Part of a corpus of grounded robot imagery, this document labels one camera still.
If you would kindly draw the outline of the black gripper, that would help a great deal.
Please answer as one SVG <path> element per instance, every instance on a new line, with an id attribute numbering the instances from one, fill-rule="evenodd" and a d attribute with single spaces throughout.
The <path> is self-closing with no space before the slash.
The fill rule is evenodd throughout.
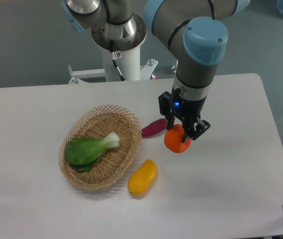
<path id="1" fill-rule="evenodd" d="M 190 101 L 181 96 L 180 88 L 172 89 L 171 93 L 164 92 L 158 97 L 160 114 L 165 117 L 170 130 L 174 126 L 175 119 L 179 119 L 183 127 L 182 143 L 188 140 L 196 140 L 204 134 L 211 124 L 201 119 L 201 110 L 205 98 L 197 101 Z"/>

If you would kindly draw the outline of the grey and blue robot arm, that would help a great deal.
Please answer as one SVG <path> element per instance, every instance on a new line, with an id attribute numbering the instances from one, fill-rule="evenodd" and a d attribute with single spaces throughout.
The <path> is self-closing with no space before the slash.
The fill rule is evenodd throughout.
<path id="1" fill-rule="evenodd" d="M 103 54 L 108 82 L 142 78 L 140 47 L 154 35 L 177 60 L 171 92 L 159 96 L 159 110 L 171 129 L 182 123 L 182 141 L 196 140 L 210 123 L 201 118 L 208 90 L 222 61 L 228 31 L 222 19 L 248 6 L 247 0 L 149 0 L 143 15 L 130 0 L 64 0 L 72 27 L 91 30 Z"/>

